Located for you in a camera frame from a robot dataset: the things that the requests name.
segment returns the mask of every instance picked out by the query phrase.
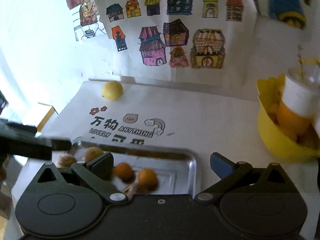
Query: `cartoon bear face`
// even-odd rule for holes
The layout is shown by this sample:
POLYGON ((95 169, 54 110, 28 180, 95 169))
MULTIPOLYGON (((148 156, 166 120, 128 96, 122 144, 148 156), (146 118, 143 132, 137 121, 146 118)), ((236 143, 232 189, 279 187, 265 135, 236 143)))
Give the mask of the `cartoon bear face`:
POLYGON ((122 120, 125 123, 135 123, 138 120, 138 114, 126 114, 122 120))

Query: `blue gripper pad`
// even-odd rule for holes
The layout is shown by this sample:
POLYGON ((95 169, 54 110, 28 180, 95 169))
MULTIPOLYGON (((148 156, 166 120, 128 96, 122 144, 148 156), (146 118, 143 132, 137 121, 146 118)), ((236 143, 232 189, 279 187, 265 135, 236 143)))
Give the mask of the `blue gripper pad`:
POLYGON ((238 168, 238 165, 215 152, 210 156, 210 167, 220 179, 224 179, 238 168))

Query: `white table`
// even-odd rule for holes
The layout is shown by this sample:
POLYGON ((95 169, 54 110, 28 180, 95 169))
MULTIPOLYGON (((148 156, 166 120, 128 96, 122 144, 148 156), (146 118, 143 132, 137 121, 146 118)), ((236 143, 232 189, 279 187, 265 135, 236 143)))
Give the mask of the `white table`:
MULTIPOLYGON (((92 134, 89 130, 93 127, 90 123, 95 116, 117 119, 120 127, 126 113, 137 113, 138 121, 133 127, 140 122, 140 129, 147 129, 143 124, 145 118, 160 118, 165 121, 164 133, 146 139, 145 144, 195 151, 202 171, 201 189, 219 180, 210 169, 212 152, 219 152, 234 162, 247 161, 254 167, 266 167, 270 162, 279 162, 308 206, 308 217, 301 235, 308 240, 314 238, 320 210, 317 163, 283 163, 268 152, 257 130, 258 103, 200 92, 128 84, 124 84, 124 95, 120 99, 109 102, 101 96, 103 85, 104 82, 84 82, 43 134, 69 137, 71 140, 79 136, 90 138, 92 134), (107 111, 89 114, 91 108, 102 106, 107 106, 107 111)), ((14 203, 42 164, 41 161, 28 160, 12 189, 14 203)))

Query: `metal tray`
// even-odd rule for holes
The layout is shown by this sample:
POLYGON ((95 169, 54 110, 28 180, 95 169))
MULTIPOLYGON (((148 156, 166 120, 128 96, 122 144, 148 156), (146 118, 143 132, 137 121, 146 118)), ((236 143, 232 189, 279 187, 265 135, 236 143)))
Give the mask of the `metal tray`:
MULTIPOLYGON (((153 169, 157 174, 158 186, 151 194, 191 194, 194 197, 200 191, 199 167, 195 153, 190 150, 116 142, 102 144, 97 139, 81 137, 72 143, 68 153, 77 160, 82 159, 88 148, 97 146, 113 154, 114 165, 128 163, 135 178, 141 169, 153 169)), ((110 180, 118 190, 123 190, 128 185, 114 175, 110 180)))

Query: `lemon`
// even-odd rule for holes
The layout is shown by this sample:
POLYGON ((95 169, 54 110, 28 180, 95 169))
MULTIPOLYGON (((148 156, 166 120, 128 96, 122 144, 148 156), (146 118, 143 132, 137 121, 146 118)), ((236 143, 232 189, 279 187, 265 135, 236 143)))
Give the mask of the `lemon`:
POLYGON ((123 87, 118 81, 109 81, 102 88, 102 96, 108 100, 116 100, 123 94, 123 87))

